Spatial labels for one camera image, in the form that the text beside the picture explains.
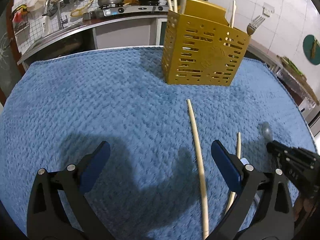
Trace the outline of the white wall socket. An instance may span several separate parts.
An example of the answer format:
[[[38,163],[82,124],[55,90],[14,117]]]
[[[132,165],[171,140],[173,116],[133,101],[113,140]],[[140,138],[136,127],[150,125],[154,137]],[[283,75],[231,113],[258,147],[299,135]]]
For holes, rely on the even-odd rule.
[[[267,16],[267,17],[271,17],[272,14],[274,14],[274,7],[264,3],[263,5],[263,15]]]

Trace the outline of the green handled fork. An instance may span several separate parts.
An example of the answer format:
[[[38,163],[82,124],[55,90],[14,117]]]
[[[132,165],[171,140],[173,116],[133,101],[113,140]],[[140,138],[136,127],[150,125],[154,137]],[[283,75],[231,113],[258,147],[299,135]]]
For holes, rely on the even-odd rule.
[[[251,23],[247,26],[247,34],[252,36],[256,29],[264,22],[265,18],[263,16],[257,16],[252,20]]]

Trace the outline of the wooden crate with vegetables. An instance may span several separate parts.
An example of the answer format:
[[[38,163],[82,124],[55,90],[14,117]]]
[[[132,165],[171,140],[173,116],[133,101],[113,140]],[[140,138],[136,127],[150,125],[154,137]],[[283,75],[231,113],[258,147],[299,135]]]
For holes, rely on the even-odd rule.
[[[292,66],[292,62],[283,56],[277,55],[282,67],[278,72],[280,79],[289,87],[292,91],[298,94],[302,100],[309,101],[312,107],[319,106],[319,100],[306,81],[306,77],[301,74],[296,67]]]

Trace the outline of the green round wall board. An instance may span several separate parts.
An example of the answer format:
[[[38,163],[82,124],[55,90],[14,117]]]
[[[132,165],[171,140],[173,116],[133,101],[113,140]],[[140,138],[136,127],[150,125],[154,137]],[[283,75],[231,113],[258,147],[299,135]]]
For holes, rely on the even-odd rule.
[[[303,51],[308,61],[313,65],[320,64],[319,40],[313,35],[307,35],[303,40]]]

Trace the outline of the yellow perforated utensil holder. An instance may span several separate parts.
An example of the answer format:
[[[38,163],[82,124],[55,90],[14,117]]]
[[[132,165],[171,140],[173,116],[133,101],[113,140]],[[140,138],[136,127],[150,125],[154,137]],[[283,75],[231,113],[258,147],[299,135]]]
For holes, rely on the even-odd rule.
[[[225,15],[225,8],[203,0],[185,0],[182,14],[168,12],[161,61],[166,83],[232,83],[251,37]]]

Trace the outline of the steel gas stove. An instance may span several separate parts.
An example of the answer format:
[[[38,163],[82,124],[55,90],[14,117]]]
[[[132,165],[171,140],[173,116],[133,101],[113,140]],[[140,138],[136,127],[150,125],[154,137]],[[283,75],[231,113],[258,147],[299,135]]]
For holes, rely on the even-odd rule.
[[[133,14],[157,14],[167,13],[169,7],[167,5],[124,5],[124,4],[109,4],[97,7],[91,13],[92,19],[105,19],[111,16],[133,15]]]

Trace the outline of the blue textured table cloth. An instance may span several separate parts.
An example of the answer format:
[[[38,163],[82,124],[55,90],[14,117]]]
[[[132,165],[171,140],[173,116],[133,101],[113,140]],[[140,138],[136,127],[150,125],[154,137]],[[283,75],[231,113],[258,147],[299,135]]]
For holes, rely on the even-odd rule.
[[[219,140],[259,171],[272,172],[262,124],[277,141],[316,151],[295,102],[259,61],[244,59],[230,86],[168,85],[160,47],[88,51],[34,62],[1,113],[1,202],[27,230],[40,168],[63,170],[102,141],[111,155],[86,199],[117,239],[201,239],[201,200],[188,114],[200,137],[209,227],[221,220],[228,187],[210,147]]]

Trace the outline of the steel sink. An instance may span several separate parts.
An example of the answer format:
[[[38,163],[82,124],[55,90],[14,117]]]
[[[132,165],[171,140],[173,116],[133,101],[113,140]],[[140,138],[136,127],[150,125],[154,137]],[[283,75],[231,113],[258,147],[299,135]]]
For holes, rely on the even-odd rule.
[[[81,29],[85,26],[83,22],[79,22],[58,31],[55,31],[45,37],[39,38],[36,40],[25,53],[31,53],[36,49],[42,49],[42,47],[47,47],[63,38],[69,37],[73,34],[76,34],[81,31]]]

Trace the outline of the grey plastic spoon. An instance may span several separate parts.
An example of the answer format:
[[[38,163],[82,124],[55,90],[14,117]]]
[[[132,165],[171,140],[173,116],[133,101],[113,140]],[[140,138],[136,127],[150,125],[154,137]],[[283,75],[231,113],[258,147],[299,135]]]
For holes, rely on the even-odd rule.
[[[261,129],[262,129],[262,134],[263,134],[264,139],[267,142],[272,142],[273,141],[273,132],[272,132],[272,129],[271,129],[269,123],[263,122],[261,125]]]

